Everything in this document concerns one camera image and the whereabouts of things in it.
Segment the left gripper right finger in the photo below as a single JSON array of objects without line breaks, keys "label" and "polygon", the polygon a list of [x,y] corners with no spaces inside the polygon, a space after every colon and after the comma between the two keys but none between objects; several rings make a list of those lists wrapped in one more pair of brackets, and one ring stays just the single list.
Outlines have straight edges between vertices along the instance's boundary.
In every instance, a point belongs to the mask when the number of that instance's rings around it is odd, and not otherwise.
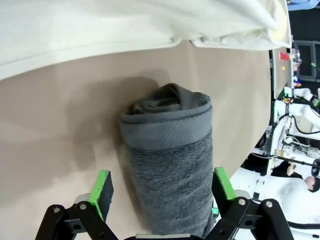
[{"label": "left gripper right finger", "polygon": [[293,240],[293,234],[278,201],[267,198],[256,203],[236,196],[223,167],[213,172],[212,193],[221,219],[207,240],[234,240],[240,229],[249,230],[256,240]]}]

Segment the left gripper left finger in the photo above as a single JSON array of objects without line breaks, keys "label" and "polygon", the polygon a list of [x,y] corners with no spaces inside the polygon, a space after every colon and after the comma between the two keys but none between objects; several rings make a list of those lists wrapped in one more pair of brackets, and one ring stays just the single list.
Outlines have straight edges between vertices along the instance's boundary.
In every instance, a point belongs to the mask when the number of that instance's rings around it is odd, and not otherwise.
[{"label": "left gripper left finger", "polygon": [[116,240],[106,224],[114,187],[111,172],[101,170],[90,193],[83,194],[69,208],[50,205],[36,234],[37,240],[74,240],[87,233],[92,240]]}]

